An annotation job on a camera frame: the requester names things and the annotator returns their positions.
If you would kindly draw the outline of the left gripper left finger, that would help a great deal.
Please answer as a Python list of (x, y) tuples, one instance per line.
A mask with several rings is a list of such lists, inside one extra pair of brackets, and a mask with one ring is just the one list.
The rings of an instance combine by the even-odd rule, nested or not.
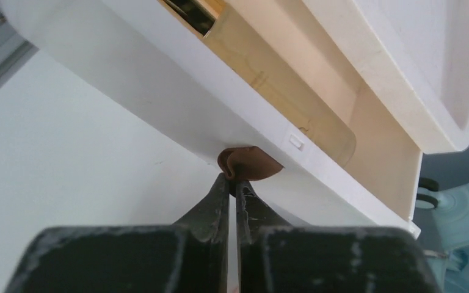
[(6, 292), (226, 292), (230, 186), (170, 225), (56, 226), (25, 249)]

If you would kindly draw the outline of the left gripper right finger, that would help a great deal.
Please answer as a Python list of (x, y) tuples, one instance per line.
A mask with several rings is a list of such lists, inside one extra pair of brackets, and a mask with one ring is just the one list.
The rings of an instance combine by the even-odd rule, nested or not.
[(241, 292), (440, 292), (410, 233), (387, 226), (294, 226), (237, 183)]

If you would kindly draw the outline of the white three-drawer storage cabinet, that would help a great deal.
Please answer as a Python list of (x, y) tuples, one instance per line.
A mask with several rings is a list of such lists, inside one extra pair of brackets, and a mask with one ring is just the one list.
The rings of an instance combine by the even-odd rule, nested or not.
[(417, 236), (423, 154), (469, 146), (469, 1), (0, 1), (40, 50), (215, 163), (257, 146), (267, 196), (314, 225)]

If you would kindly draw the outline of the light blue ribbed suitcase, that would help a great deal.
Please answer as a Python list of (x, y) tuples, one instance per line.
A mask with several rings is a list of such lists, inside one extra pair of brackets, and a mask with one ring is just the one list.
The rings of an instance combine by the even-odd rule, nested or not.
[(420, 178), (415, 206), (431, 213), (419, 239), (440, 290), (469, 292), (469, 183), (440, 190), (438, 182)]

